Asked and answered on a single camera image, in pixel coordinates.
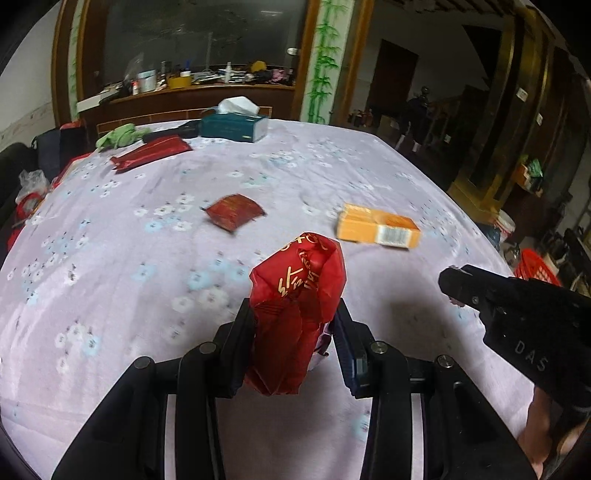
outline red pouch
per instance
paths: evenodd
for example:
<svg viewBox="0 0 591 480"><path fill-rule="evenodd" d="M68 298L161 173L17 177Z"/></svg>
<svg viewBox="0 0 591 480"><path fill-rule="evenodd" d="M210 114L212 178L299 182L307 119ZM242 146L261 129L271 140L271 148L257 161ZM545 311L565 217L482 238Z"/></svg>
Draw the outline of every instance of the red pouch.
<svg viewBox="0 0 591 480"><path fill-rule="evenodd" d="M170 135L153 140L120 157L111 157L111 162L116 165L117 173L121 173L189 150L191 147L178 135Z"/></svg>
<svg viewBox="0 0 591 480"><path fill-rule="evenodd" d="M257 202L239 193L218 200L205 211L213 223L228 232L234 232L253 218L266 215Z"/></svg>
<svg viewBox="0 0 591 480"><path fill-rule="evenodd" d="M297 394L345 287L340 244L302 233L255 267L251 280L257 326L246 379L264 395Z"/></svg>

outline white bucket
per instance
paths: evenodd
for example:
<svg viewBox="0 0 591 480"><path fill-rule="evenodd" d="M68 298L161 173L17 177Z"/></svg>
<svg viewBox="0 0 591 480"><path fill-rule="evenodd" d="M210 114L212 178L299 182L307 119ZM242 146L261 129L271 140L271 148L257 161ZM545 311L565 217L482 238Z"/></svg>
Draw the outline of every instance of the white bucket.
<svg viewBox="0 0 591 480"><path fill-rule="evenodd" d="M501 243L515 232L515 222L503 210L499 210L495 219L495 226L501 231Z"/></svg>
<svg viewBox="0 0 591 480"><path fill-rule="evenodd" d="M156 70L146 70L138 73L139 91L141 93L156 90Z"/></svg>

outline barcode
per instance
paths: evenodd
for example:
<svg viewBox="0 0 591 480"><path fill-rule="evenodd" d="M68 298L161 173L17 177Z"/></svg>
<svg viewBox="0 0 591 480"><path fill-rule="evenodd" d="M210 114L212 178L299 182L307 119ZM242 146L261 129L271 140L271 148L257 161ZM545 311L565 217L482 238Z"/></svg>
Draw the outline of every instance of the barcode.
<svg viewBox="0 0 591 480"><path fill-rule="evenodd" d="M408 247L411 231L406 228L379 225L376 243L387 247Z"/></svg>

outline white wall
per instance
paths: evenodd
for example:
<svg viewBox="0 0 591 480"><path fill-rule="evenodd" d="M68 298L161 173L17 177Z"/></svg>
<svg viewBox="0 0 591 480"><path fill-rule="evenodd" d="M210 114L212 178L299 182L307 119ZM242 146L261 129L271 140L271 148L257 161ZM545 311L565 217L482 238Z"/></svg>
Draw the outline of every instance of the white wall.
<svg viewBox="0 0 591 480"><path fill-rule="evenodd" d="M29 30L0 75L0 131L51 102L51 49L60 4Z"/></svg>
<svg viewBox="0 0 591 480"><path fill-rule="evenodd" d="M482 80L486 72L462 24L502 30L503 20L459 12L418 14L376 0L351 109L365 108L382 39L419 56L409 98L423 85L431 89L431 100L460 95L466 84L488 90Z"/></svg>

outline small red packet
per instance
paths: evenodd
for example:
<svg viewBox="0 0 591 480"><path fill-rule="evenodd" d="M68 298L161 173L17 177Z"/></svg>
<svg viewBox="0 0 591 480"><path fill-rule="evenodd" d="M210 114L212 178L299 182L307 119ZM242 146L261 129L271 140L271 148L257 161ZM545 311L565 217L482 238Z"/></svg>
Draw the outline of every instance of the small red packet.
<svg viewBox="0 0 591 480"><path fill-rule="evenodd" d="M229 195L205 209L212 222L218 227L234 232L253 218L266 215L257 202L240 195Z"/></svg>

